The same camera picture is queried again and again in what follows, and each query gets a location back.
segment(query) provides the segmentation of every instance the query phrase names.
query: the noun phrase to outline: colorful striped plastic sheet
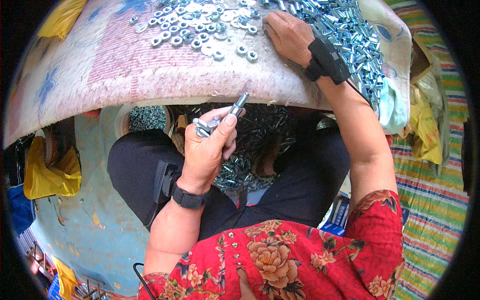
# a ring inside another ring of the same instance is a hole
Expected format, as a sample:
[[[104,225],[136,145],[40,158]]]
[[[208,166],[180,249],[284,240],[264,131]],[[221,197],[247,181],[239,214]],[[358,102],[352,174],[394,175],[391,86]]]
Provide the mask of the colorful striped plastic sheet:
[[[448,266],[463,232],[468,197],[463,192],[461,146],[468,117],[466,95],[455,63],[427,14],[415,1],[385,1],[438,57],[448,98],[450,157],[439,177],[412,158],[400,138],[391,146],[402,207],[410,210],[404,229],[405,270],[394,299],[424,299]]]

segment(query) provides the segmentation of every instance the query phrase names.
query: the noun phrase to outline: light blue cloth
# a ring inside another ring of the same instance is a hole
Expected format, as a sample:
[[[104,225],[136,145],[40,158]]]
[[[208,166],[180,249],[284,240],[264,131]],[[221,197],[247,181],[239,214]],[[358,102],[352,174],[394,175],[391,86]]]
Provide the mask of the light blue cloth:
[[[380,125],[391,134],[398,133],[408,122],[407,110],[394,82],[385,77],[384,87],[380,91]]]

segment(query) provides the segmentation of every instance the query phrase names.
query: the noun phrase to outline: black velcro strap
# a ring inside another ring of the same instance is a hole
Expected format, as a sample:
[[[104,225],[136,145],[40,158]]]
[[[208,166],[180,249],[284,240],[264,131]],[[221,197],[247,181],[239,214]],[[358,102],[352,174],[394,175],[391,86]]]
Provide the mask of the black velcro strap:
[[[321,76],[327,76],[325,70],[318,64],[317,60],[312,58],[310,64],[305,69],[305,76],[311,81],[316,81]]]
[[[340,84],[351,76],[347,65],[328,40],[322,42],[319,39],[315,39],[308,46],[308,50],[310,50],[312,57],[324,70],[324,76],[332,78],[335,84]]]

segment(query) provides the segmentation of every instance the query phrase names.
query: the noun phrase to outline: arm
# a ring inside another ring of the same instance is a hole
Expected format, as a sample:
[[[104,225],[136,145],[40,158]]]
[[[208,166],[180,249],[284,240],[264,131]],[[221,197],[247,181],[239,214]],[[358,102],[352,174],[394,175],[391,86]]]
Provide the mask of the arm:
[[[193,124],[185,130],[185,163],[177,180],[184,191],[197,195],[209,191],[222,158],[228,159],[235,151],[237,118],[229,111],[230,107],[214,109],[200,117],[205,122],[215,116],[223,118],[209,138],[197,136]],[[163,207],[150,229],[144,275],[173,270],[182,255],[197,243],[203,210],[203,206],[199,210],[183,208],[173,198]]]
[[[314,40],[311,27],[281,11],[270,13],[264,22],[278,53],[306,68],[312,58],[308,50]],[[350,154],[350,209],[370,192],[388,189],[397,193],[392,154],[367,101],[345,82],[335,85],[330,77],[320,77],[317,84],[335,113]]]

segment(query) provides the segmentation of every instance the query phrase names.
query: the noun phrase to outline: fingernail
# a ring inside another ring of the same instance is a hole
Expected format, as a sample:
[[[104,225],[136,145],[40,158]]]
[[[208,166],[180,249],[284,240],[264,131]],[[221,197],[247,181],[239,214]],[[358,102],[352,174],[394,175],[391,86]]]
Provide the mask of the fingernail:
[[[225,122],[226,125],[228,126],[233,126],[235,124],[235,121],[237,120],[237,117],[235,117],[234,114],[228,114],[224,119],[223,122]]]

